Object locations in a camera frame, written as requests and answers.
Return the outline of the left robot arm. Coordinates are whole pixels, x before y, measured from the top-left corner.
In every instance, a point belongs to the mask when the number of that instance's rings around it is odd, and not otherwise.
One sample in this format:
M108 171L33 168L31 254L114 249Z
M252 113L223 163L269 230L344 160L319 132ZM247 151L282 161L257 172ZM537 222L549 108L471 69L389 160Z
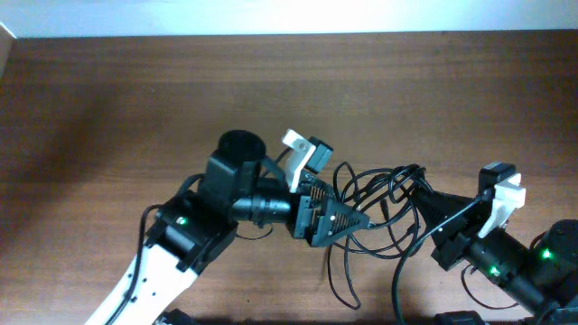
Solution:
M205 172L188 177L165 203L146 208L155 214L153 225L139 226L133 261L88 322L192 324L191 316L168 307L233 242L241 221L284 224L292 238L311 247L368 228L369 217L317 177L331 147L293 129L282 142L285 163L267 156L258 135L223 134Z

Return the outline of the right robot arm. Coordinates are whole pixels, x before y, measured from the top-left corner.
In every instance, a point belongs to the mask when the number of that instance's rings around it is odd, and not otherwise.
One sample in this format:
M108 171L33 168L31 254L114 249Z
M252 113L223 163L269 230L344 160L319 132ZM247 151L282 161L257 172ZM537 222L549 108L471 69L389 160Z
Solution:
M577 222L557 221L524 246L504 228L524 198L521 189L499 187L474 198L426 190L412 196L434 242L432 257L443 270L468 262L530 312L528 324L575 324Z

